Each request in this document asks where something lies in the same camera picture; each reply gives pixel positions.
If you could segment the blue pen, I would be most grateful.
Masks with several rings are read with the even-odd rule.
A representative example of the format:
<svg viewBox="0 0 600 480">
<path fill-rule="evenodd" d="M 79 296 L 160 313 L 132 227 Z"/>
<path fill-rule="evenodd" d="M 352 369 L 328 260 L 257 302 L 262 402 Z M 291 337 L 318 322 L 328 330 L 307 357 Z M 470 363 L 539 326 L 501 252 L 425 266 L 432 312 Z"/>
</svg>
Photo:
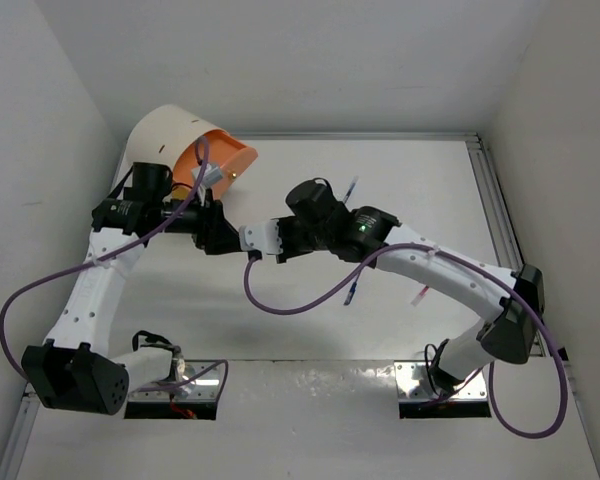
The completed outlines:
<svg viewBox="0 0 600 480">
<path fill-rule="evenodd" d="M 345 194 L 343 195 L 342 198 L 342 202 L 344 204 L 346 204 L 348 202 L 348 200 L 350 199 L 357 183 L 358 183 L 359 177 L 358 176 L 354 176 L 351 180 L 351 182 L 349 183 L 349 186 L 347 187 L 347 190 L 345 192 Z"/>
<path fill-rule="evenodd" d="M 349 306 L 354 298 L 354 295 L 356 293 L 356 289 L 357 289 L 357 285 L 358 285 L 358 281 L 355 280 L 351 283 L 349 290 L 347 292 L 347 295 L 345 297 L 345 300 L 343 302 L 344 306 Z"/>
</svg>

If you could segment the cream drawer cabinet shell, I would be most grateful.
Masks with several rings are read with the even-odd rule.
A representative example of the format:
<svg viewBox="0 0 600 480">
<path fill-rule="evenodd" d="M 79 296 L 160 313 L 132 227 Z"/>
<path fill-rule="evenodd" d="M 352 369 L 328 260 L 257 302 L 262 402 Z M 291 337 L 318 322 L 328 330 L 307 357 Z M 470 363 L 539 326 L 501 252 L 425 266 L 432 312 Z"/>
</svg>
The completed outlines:
<svg viewBox="0 0 600 480">
<path fill-rule="evenodd" d="M 146 114 L 131 130 L 124 159 L 134 163 L 160 164 L 174 169 L 195 141 L 221 128 L 173 104 Z"/>
</svg>

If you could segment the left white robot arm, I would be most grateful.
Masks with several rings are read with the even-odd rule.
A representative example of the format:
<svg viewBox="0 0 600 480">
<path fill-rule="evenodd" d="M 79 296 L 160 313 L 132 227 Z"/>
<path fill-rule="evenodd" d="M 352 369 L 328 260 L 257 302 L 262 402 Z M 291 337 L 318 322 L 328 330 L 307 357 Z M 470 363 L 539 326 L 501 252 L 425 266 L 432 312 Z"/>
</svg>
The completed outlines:
<svg viewBox="0 0 600 480">
<path fill-rule="evenodd" d="M 115 415 L 133 392 L 183 396 L 211 371 L 228 368 L 216 360 L 187 375 L 181 348 L 146 330 L 133 336 L 131 352 L 110 357 L 116 310 L 151 231 L 188 234 L 208 255 L 240 249 L 238 232 L 211 191 L 190 202 L 172 199 L 173 173 L 165 165 L 136 163 L 127 176 L 131 185 L 118 184 L 92 212 L 87 267 L 63 313 L 44 343 L 22 356 L 22 369 L 48 409 Z"/>
</svg>

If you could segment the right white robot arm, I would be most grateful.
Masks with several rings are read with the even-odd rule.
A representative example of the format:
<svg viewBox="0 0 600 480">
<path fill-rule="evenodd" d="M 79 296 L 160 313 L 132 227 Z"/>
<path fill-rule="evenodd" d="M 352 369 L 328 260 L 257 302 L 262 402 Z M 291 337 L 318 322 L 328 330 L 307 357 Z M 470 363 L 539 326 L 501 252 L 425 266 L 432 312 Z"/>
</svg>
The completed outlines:
<svg viewBox="0 0 600 480">
<path fill-rule="evenodd" d="M 429 376 L 441 394 L 451 394 L 471 373 L 495 360 L 517 365 L 528 361 L 537 328 L 511 295 L 517 293 L 540 314 L 544 291 L 538 268 L 523 265 L 513 271 L 482 265 L 441 249 L 387 212 L 372 206 L 348 209 L 324 180 L 300 183 L 285 203 L 292 214 L 279 221 L 278 262 L 328 251 L 342 261 L 360 263 L 378 252 L 372 267 L 422 283 L 478 315 L 474 326 L 437 347 Z"/>
</svg>

